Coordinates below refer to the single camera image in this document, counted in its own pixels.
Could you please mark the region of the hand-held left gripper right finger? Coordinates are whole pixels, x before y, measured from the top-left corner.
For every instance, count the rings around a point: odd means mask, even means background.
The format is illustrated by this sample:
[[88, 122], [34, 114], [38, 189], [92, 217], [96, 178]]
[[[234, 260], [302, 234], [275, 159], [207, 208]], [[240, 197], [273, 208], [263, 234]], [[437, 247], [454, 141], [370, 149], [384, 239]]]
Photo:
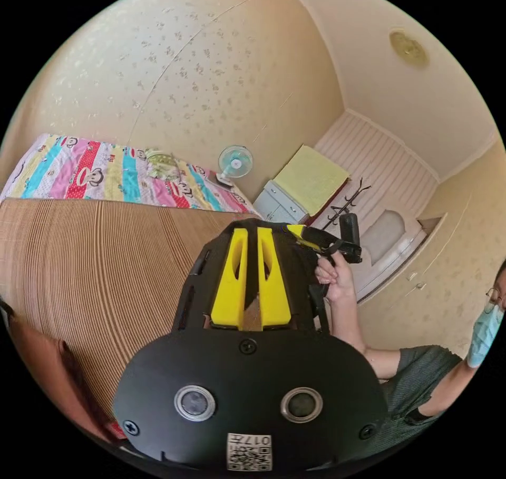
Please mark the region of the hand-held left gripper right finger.
[[289, 324], [289, 303], [270, 228], [257, 228], [257, 259], [261, 327], [285, 327]]

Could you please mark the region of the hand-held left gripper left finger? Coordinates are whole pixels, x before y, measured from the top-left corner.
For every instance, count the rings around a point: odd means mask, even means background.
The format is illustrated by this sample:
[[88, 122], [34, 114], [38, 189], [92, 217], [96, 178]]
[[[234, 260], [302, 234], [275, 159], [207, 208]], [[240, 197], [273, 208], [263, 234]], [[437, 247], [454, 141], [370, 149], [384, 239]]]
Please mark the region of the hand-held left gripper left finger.
[[211, 309], [216, 327], [242, 330], [244, 324], [248, 261], [248, 232], [234, 229]]

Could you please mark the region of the person's right hand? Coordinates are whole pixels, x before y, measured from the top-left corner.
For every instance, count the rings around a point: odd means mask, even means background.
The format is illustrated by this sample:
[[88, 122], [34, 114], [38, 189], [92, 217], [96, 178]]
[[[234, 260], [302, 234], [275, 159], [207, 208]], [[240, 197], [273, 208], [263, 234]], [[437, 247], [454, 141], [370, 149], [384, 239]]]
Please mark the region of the person's right hand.
[[356, 304], [356, 292], [351, 268], [341, 255], [331, 255], [332, 261], [320, 256], [315, 268], [319, 284], [327, 286], [326, 299], [330, 304]]

